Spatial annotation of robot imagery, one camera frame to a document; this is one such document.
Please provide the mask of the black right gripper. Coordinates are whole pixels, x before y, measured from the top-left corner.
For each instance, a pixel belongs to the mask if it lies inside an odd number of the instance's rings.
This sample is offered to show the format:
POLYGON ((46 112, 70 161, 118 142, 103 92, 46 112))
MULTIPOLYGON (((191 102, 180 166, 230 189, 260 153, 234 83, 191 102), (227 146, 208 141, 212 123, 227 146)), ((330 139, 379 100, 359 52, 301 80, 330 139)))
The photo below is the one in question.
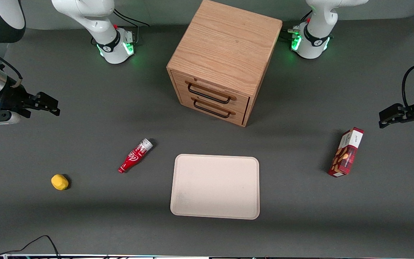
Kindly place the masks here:
POLYGON ((21 117, 30 118, 31 109, 44 110, 59 116, 58 103, 44 92, 38 92, 34 96, 26 92, 23 86, 4 87, 0 92, 0 124, 15 124, 21 117))

